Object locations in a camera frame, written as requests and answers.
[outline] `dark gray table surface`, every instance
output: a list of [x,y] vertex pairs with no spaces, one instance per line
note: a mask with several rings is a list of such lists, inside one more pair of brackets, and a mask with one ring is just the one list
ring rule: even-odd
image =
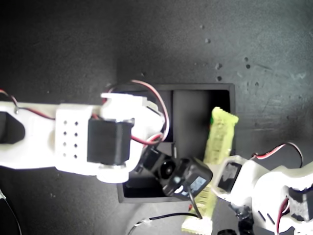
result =
[[[233,83],[236,147],[244,157],[294,141],[305,164],[312,161],[312,61],[310,0],[0,2],[0,87],[18,100],[100,103],[108,84],[133,78]],[[299,160],[283,149],[261,164],[296,168]],[[0,188],[24,235],[123,235],[143,217],[187,209],[184,202],[119,204],[115,185],[53,168],[0,168]],[[183,220],[156,221],[134,234],[179,235]],[[214,234],[236,226],[220,202]]]

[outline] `robotic arm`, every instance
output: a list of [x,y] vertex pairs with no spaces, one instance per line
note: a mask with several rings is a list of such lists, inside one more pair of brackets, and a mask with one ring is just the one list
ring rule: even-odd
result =
[[159,152],[157,141],[156,145],[140,141],[164,140],[160,132],[167,120],[146,97],[104,93],[102,106],[18,106],[14,97],[0,93],[13,101],[0,102],[1,166],[55,166],[105,183],[126,182],[129,172],[145,168],[166,195],[180,199],[197,196],[212,180],[212,190],[236,211],[241,234],[252,234],[253,224],[276,234],[290,227],[295,235],[313,233],[313,163],[268,171],[252,160],[232,156],[213,174],[194,158],[176,160]]
[[253,160],[232,156],[215,175],[212,190],[231,203],[240,221],[276,234],[294,227],[295,235],[308,235],[313,233],[312,169],[310,163],[269,171]]

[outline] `camera lens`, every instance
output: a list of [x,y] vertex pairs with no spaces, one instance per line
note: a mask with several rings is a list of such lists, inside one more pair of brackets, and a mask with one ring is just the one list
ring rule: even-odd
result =
[[175,163],[173,161],[164,162],[160,168],[160,175],[162,179],[167,180],[175,170]]

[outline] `black box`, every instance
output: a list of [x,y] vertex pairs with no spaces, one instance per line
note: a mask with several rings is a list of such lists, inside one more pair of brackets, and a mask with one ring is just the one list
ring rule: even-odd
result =
[[[171,155],[171,143],[175,142],[178,157],[196,157],[203,161],[213,108],[218,106],[235,114],[234,85],[181,84],[156,85],[155,88],[164,99],[171,120],[169,136],[159,149]],[[149,91],[144,91],[141,86],[127,85],[119,90],[147,96],[149,100],[156,101],[155,97]],[[117,192],[121,203],[179,201],[177,198],[165,196],[154,176],[145,171],[141,174],[131,172],[128,182],[117,185]]]

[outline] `yellow object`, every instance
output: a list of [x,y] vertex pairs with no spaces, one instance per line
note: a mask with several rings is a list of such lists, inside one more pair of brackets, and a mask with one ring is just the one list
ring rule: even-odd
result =
[[[234,127],[239,119],[219,107],[213,109],[212,118],[213,123],[206,143],[203,162],[207,165],[219,165],[226,157],[229,157],[234,137]],[[188,216],[181,226],[182,231],[199,235],[212,234],[212,216],[218,199],[210,188],[211,184],[208,184],[195,198],[203,219]]]

